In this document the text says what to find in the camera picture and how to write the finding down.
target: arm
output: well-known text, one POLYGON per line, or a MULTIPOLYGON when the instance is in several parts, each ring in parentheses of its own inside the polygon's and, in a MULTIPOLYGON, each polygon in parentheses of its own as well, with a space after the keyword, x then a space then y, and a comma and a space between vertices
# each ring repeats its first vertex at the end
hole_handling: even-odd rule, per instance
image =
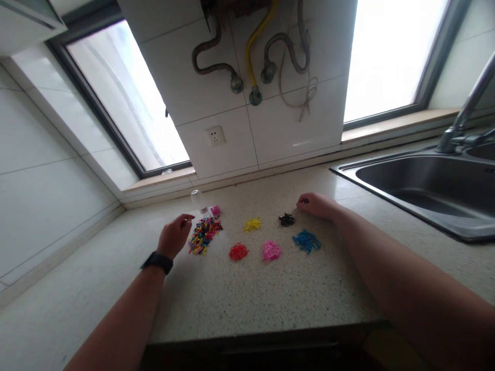
POLYGON ((307 193, 297 207, 335 223, 374 299, 425 360, 442 369, 493 366, 493 306, 334 200, 307 193))
MULTIPOLYGON (((193 215, 164 226, 157 253, 174 259, 191 230, 193 215)), ((136 370, 144 353, 160 300, 165 272, 143 269, 71 359, 66 370, 136 370)))

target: pile of rubber bands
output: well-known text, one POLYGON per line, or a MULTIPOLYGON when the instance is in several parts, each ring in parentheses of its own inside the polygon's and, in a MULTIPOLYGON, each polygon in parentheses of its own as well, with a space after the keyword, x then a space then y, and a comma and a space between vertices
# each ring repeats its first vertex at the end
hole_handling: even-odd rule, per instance
POLYGON ((280 224, 284 227, 288 227, 295 223, 295 219, 291 214, 284 213, 284 216, 279 216, 280 224))
POLYGON ((306 229, 303 229, 302 232, 298 233, 298 236, 292 236, 294 243, 296 246, 299 246, 300 250, 306 250, 306 253, 309 254, 312 249, 319 250, 321 247, 321 242, 318 241, 316 236, 306 229))
POLYGON ((192 251, 194 255, 206 255, 208 244, 221 230, 223 230, 223 228, 219 219, 211 216, 201 219, 199 223, 196 224, 194 233, 189 240, 189 246, 191 247, 189 253, 192 251))
POLYGON ((280 258, 282 249, 276 241, 266 241, 263 243, 263 260, 272 261, 280 258))
POLYGON ((230 248, 228 255, 230 256, 230 260, 241 260, 248 254, 248 252, 249 250, 246 249, 246 245, 238 242, 230 248))
POLYGON ((261 229, 261 218, 250 218, 247 222, 244 222, 244 232, 261 229))

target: electrical outlet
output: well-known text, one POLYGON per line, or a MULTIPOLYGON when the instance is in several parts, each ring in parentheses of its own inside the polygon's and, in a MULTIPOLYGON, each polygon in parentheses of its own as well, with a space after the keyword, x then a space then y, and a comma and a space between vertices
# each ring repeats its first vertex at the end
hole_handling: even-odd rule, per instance
POLYGON ((205 130, 208 142, 212 147, 225 144, 225 138, 223 137, 223 131, 221 126, 213 126, 205 130))

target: pipe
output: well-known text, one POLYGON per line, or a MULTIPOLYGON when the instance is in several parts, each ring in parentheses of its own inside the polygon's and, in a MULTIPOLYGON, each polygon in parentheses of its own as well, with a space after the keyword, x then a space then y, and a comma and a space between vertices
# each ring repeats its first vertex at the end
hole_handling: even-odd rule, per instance
POLYGON ((294 43, 290 39, 289 35, 285 32, 279 32, 275 34, 270 40, 268 40, 267 44, 265 45, 265 69, 261 73, 261 80, 264 83, 271 83, 277 71, 277 66, 270 60, 268 56, 270 48, 277 41, 283 41, 287 45, 287 48, 289 49, 290 60, 292 62, 292 65, 294 66, 294 69, 298 73, 304 74, 308 70, 311 55, 309 53, 309 43, 306 38, 306 29, 304 27, 303 21, 303 0, 298 0, 298 28, 299 35, 301 36, 301 41, 303 44, 304 55, 306 56, 306 62, 304 66, 300 66, 298 63, 298 60, 295 56, 294 43))
POLYGON ((209 73, 212 73, 213 71, 219 71, 219 70, 227 70, 230 72, 230 88, 234 93, 240 93, 243 89, 243 83, 239 75, 237 74, 236 70, 228 64, 228 63, 217 63, 217 64, 212 64, 211 66, 204 67, 204 68, 199 68, 197 65, 197 56, 201 53, 204 52, 208 49, 211 49, 215 46, 217 46, 220 43, 220 39, 222 38, 222 27, 220 24, 220 19, 218 17, 217 10, 212 11, 213 16, 215 18, 215 23, 216 23, 216 35, 213 39, 206 41, 204 43, 199 44, 197 47, 194 48, 192 51, 192 66, 194 67, 194 70, 198 75, 206 75, 209 73))
POLYGON ((261 103, 261 93, 258 90, 258 84, 256 82, 256 77, 254 76, 253 66, 251 65, 251 54, 250 54, 251 45, 253 45, 254 40, 256 40, 256 38, 260 35, 260 33, 264 30, 264 28, 267 26, 267 24, 271 21, 271 19, 275 15, 275 12, 277 10, 277 5, 278 5, 278 0, 272 0, 272 5, 270 7, 270 10, 268 11, 267 15, 265 15, 263 20, 260 22, 258 27, 256 27, 254 32, 251 34, 246 44, 246 52, 245 52, 246 66, 247 66, 247 71, 249 72, 249 79, 251 80, 251 85, 253 86, 253 91, 251 92, 250 95, 250 102, 255 106, 261 103))
POLYGON ((473 113, 476 105, 479 103, 481 96, 485 92, 488 84, 490 84, 492 78, 495 76, 495 52, 491 55, 490 59, 485 65, 485 68, 481 72, 476 84, 474 84, 468 99, 464 103, 463 109, 457 115, 454 123, 448 128, 440 140, 436 152, 442 154, 454 154, 456 150, 456 144, 452 143, 455 137, 464 135, 465 123, 469 116, 473 113))

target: window frame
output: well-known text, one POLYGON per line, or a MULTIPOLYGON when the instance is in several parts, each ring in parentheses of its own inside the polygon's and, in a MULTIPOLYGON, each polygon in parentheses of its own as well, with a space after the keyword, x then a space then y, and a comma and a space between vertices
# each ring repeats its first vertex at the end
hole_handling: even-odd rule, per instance
POLYGON ((447 3, 433 40, 430 54, 428 55, 423 73, 416 88, 413 103, 344 122, 343 131, 427 109, 470 4, 471 0, 449 0, 447 3))
POLYGON ((192 163, 189 160, 147 171, 67 50, 67 45, 125 20, 119 5, 114 0, 97 0, 69 13, 67 16, 62 17, 62 19, 68 30, 48 40, 46 45, 52 51, 72 83, 76 86, 76 89, 114 140, 117 148, 138 177, 145 179, 160 175, 164 170, 172 169, 175 171, 191 167, 192 163))

